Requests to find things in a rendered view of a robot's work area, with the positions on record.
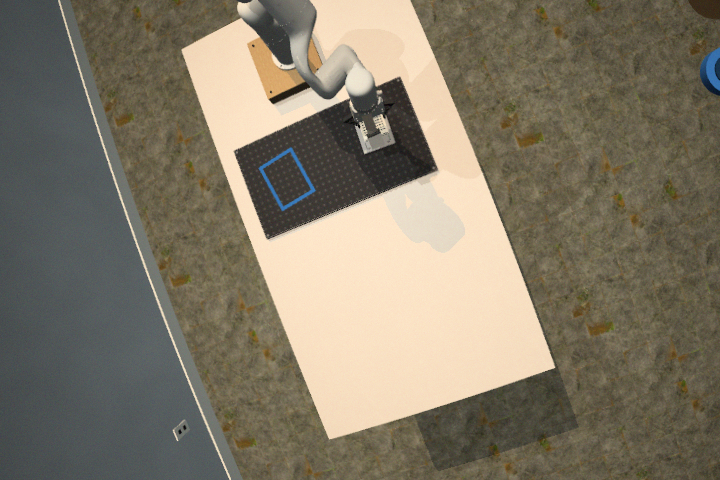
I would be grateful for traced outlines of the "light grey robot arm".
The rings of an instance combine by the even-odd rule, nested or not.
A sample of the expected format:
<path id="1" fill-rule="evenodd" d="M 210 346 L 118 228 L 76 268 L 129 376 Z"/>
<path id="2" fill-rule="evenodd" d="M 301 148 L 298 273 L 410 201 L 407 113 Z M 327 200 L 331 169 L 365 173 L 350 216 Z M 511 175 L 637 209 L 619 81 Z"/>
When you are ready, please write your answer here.
<path id="1" fill-rule="evenodd" d="M 317 10 L 310 0 L 237 1 L 240 17 L 267 45 L 277 67 L 282 70 L 296 68 L 305 82 L 323 99 L 334 98 L 345 86 L 357 112 L 367 114 L 377 107 L 382 91 L 376 90 L 373 75 L 350 46 L 339 45 L 317 72 L 312 72 L 308 50 Z M 385 145 L 371 113 L 361 117 L 372 150 Z"/>

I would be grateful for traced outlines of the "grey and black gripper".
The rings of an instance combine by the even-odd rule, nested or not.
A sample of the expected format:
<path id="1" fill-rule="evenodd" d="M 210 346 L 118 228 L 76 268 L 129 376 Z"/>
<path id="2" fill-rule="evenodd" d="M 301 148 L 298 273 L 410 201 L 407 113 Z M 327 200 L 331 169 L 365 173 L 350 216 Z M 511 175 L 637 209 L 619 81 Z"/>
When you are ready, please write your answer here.
<path id="1" fill-rule="evenodd" d="M 374 112 L 372 111 L 373 113 L 372 113 L 372 112 L 370 112 L 370 113 L 372 114 L 372 116 L 373 116 L 373 118 L 374 118 L 374 117 L 377 117 L 377 116 L 379 116 L 379 115 L 381 115 L 381 114 L 383 114 L 383 113 L 385 112 L 382 116 L 383 116 L 383 119 L 386 119 L 385 115 L 387 115 L 386 113 L 388 113 L 387 111 L 388 111 L 389 109 L 391 109 L 391 106 L 394 105 L 394 100 L 385 100 L 385 101 L 382 101 L 381 98 L 382 98 L 382 97 L 380 96 L 380 97 L 379 97 L 379 100 L 378 100 L 377 107 L 375 108 L 376 110 L 374 109 L 375 111 L 373 110 Z M 384 103 L 384 104 L 383 104 L 383 103 Z M 385 107 L 385 108 L 384 108 L 384 107 Z M 360 127 L 360 124 L 359 124 L 360 122 L 363 122 L 363 119 L 362 119 L 361 116 L 365 116 L 365 115 L 368 115 L 368 114 L 370 114 L 370 113 L 362 114 L 362 113 L 357 112 L 357 111 L 353 108 L 353 105 L 352 105 L 352 103 L 351 103 L 351 100 L 350 100 L 350 110 L 351 110 L 352 113 L 350 113 L 350 114 L 347 115 L 345 118 L 343 118 L 343 122 L 344 122 L 344 123 L 348 123 L 348 124 L 354 124 L 355 126 L 358 126 L 358 128 L 361 128 L 361 127 Z"/>

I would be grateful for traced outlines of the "blue tape outline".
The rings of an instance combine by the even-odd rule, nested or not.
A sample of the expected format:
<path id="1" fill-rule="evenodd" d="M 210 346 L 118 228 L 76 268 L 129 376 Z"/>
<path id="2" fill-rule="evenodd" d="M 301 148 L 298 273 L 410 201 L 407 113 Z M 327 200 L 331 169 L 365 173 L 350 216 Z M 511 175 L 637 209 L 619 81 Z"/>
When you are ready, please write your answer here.
<path id="1" fill-rule="evenodd" d="M 283 205 L 282 205 L 281 201 L 279 200 L 279 198 L 278 198 L 278 196 L 277 196 L 276 192 L 274 191 L 274 189 L 273 189 L 273 187 L 272 187 L 272 185 L 271 185 L 270 181 L 268 180 L 268 178 L 267 178 L 267 176 L 266 176 L 266 174 L 265 174 L 265 172 L 264 172 L 263 168 L 267 167 L 268 165 L 270 165 L 271 163 L 273 163 L 274 161 L 278 160 L 279 158 L 281 158 L 282 156 L 286 155 L 286 154 L 287 154 L 287 153 L 289 153 L 289 152 L 291 152 L 291 154 L 292 154 L 293 158 L 295 159 L 295 161 L 296 161 L 296 163 L 297 163 L 298 167 L 300 168 L 300 170 L 301 170 L 301 172 L 302 172 L 303 176 L 305 177 L 305 179 L 306 179 L 306 181 L 307 181 L 308 185 L 310 186 L 311 190 L 310 190 L 309 192 L 305 193 L 304 195 L 300 196 L 299 198 L 295 199 L 294 201 L 290 202 L 290 203 L 289 203 L 289 204 L 287 204 L 286 206 L 284 206 L 284 207 L 283 207 Z M 315 190 L 315 188 L 313 187 L 313 185 L 312 185 L 311 181 L 309 180 L 309 178 L 308 178 L 308 176 L 307 176 L 306 172 L 304 171 L 304 169 L 303 169 L 303 167 L 302 167 L 301 163 L 299 162 L 299 160 L 298 160 L 297 156 L 295 155 L 295 153 L 294 153 L 294 151 L 293 151 L 292 147 L 291 147 L 291 148 L 289 148 L 289 149 L 287 149 L 287 150 L 286 150 L 286 151 L 284 151 L 283 153 L 279 154 L 278 156 L 276 156 L 276 157 L 275 157 L 275 158 L 273 158 L 272 160 L 268 161 L 267 163 L 265 163 L 265 164 L 264 164 L 264 165 L 262 165 L 261 167 L 259 167 L 259 170 L 260 170 L 260 172 L 262 173 L 262 175 L 263 175 L 263 177 L 264 177 L 264 179 L 265 179 L 266 183 L 268 184 L 268 186 L 269 186 L 269 188 L 270 188 L 270 190 L 271 190 L 272 194 L 274 195 L 274 197 L 275 197 L 275 199 L 276 199 L 277 203 L 279 204 L 279 206 L 280 206 L 280 208 L 281 208 L 281 210 L 282 210 L 282 211 L 284 211 L 285 209 L 289 208 L 290 206 L 294 205 L 294 204 L 295 204 L 295 203 L 297 203 L 298 201 L 302 200 L 303 198 L 307 197 L 308 195 L 310 195 L 310 194 L 312 194 L 313 192 L 315 192 L 315 191 L 316 191 L 316 190 Z"/>

